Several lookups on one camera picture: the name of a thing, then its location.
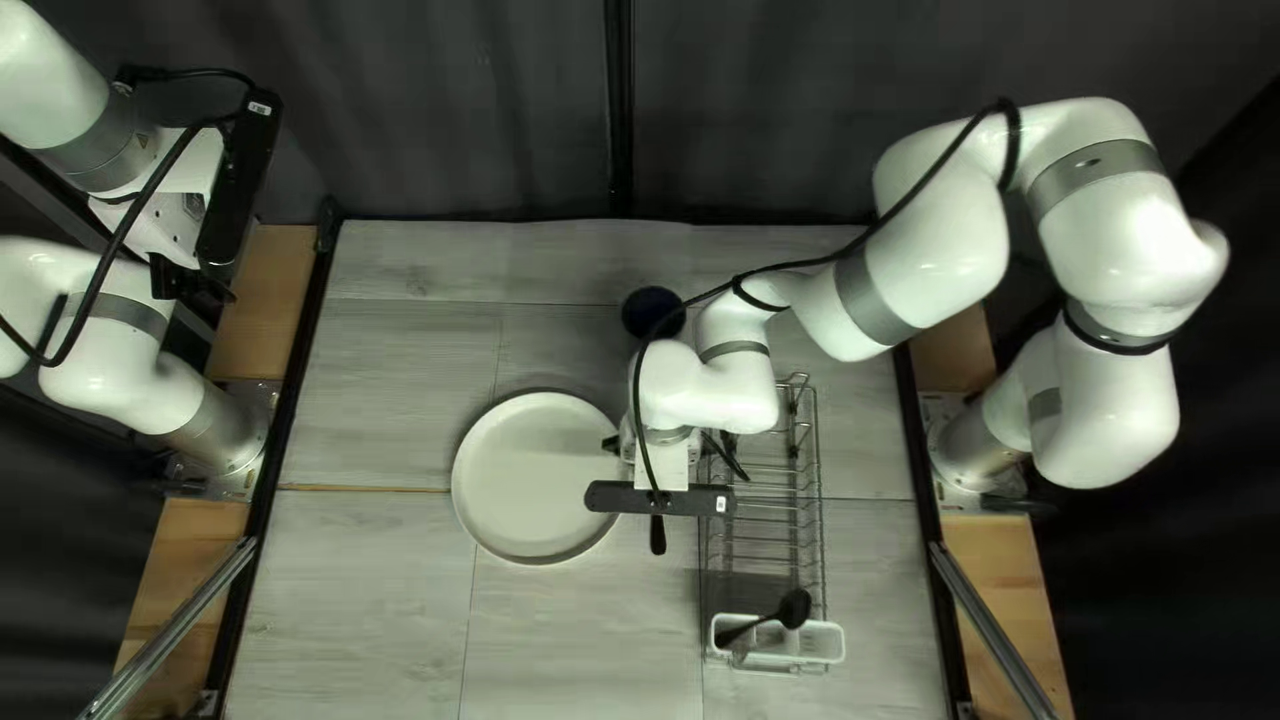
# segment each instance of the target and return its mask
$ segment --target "black curtain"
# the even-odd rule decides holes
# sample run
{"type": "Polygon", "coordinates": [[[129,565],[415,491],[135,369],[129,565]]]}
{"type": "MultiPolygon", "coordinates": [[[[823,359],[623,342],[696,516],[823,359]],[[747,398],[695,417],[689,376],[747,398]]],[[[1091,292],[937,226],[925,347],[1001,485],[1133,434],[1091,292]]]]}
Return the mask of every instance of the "black curtain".
{"type": "Polygon", "coordinates": [[[0,386],[0,717],[74,717],[111,678],[163,498],[120,437],[0,386]]]}
{"type": "MultiPolygon", "coordinates": [[[[278,91],[265,222],[351,211],[608,213],[604,0],[29,0],[105,74],[229,65],[278,91]]],[[[831,222],[872,210],[899,137],[996,95],[1129,104],[1178,169],[1276,72],[1267,0],[641,0],[643,217],[831,222]]],[[[147,88],[172,122],[216,81],[147,88]]]]}
{"type": "Polygon", "coordinates": [[[1280,82],[1187,164],[1188,213],[1231,242],[1171,342],[1174,446],[1037,523],[1080,717],[1280,715],[1280,82]]]}

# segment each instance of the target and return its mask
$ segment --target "dish rack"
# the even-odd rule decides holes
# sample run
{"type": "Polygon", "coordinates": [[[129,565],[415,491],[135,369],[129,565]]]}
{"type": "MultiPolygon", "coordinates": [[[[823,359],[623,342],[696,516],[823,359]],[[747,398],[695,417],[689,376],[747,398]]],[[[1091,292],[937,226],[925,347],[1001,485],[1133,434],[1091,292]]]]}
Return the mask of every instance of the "dish rack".
{"type": "Polygon", "coordinates": [[[745,671],[826,673],[829,665],[822,661],[717,651],[709,632],[717,614],[772,614],[794,588],[813,596],[812,620],[827,619],[818,393],[808,373],[780,380],[777,391],[782,413],[772,429],[712,436],[750,482],[705,443],[696,464],[696,482],[730,486],[737,496],[732,518],[700,518],[698,524],[703,659],[745,671]]]}

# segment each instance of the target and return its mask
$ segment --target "gray wood-grain table surface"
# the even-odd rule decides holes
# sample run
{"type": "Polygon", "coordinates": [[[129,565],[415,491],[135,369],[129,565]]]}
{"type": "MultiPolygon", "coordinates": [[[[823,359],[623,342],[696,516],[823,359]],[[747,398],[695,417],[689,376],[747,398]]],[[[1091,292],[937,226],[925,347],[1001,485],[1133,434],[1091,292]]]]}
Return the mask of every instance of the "gray wood-grain table surface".
{"type": "Polygon", "coordinates": [[[334,489],[276,498],[228,716],[946,716],[891,361],[836,363],[790,314],[772,356],[819,393],[828,616],[849,642],[827,675],[704,667],[691,519],[668,521],[662,557],[623,516],[582,557],[526,569],[477,551],[449,495],[394,492],[447,491],[470,423],[521,389],[618,420],[632,290],[690,296],[858,232],[347,222],[280,479],[334,489]]]}

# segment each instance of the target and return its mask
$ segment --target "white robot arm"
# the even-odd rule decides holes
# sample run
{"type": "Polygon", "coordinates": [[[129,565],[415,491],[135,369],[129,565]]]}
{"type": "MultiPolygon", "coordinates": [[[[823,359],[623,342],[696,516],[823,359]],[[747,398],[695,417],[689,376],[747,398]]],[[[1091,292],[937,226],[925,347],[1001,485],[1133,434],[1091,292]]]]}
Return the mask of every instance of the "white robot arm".
{"type": "MultiPolygon", "coordinates": [[[[184,131],[143,120],[127,95],[18,0],[0,0],[0,133],[88,192],[90,209],[108,229],[133,202],[146,202],[125,246],[200,266],[196,240],[221,163],[218,129],[192,129],[156,192],[131,200],[184,131]]],[[[55,355],[99,261],[77,247],[0,237],[0,315],[28,346],[50,331],[55,355]],[[51,319],[59,297],[67,299],[64,310],[51,319]]],[[[55,402],[156,436],[215,474],[237,471],[259,455],[264,418],[160,351],[174,304],[152,297],[146,265],[116,259],[65,359],[47,359],[40,369],[40,387],[55,402]]],[[[28,361],[27,351],[0,334],[0,378],[28,361]]]]}
{"type": "MultiPolygon", "coordinates": [[[[963,126],[916,132],[884,152],[873,176],[881,213],[963,126]]],[[[792,309],[818,346],[844,361],[872,357],[978,302],[1009,256],[996,188],[1009,132],[1005,118],[982,120],[852,255],[813,274],[751,275],[742,288],[792,309]]],[[[1187,218],[1142,124],[1119,102],[1025,108],[1020,141],[1011,188],[1027,199],[1073,300],[983,401],[934,438],[934,466],[980,489],[974,483],[1030,452],[1055,483],[1101,487],[1172,442],[1178,398],[1164,343],[1217,283],[1226,241],[1187,218]]],[[[658,437],[685,425],[736,433],[772,427],[778,406],[764,327],[773,314],[724,293],[699,316],[696,352],[676,341],[652,343],[640,377],[645,427],[658,437]]],[[[655,465],[668,470],[655,478],[660,488],[684,489],[675,461],[655,465]]],[[[635,487],[643,489],[641,474],[635,487]]]]}

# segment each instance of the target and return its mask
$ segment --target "white plate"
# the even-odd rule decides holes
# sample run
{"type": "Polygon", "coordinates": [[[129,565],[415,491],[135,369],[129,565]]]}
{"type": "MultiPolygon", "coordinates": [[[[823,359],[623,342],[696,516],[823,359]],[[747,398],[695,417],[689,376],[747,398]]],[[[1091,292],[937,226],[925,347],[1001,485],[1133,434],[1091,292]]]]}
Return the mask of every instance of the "white plate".
{"type": "Polygon", "coordinates": [[[617,434],[595,406],[562,392],[499,402],[467,430],[453,459],[453,510],[489,552],[549,565],[590,548],[617,519],[582,503],[591,480],[618,477],[600,450],[617,434]]]}

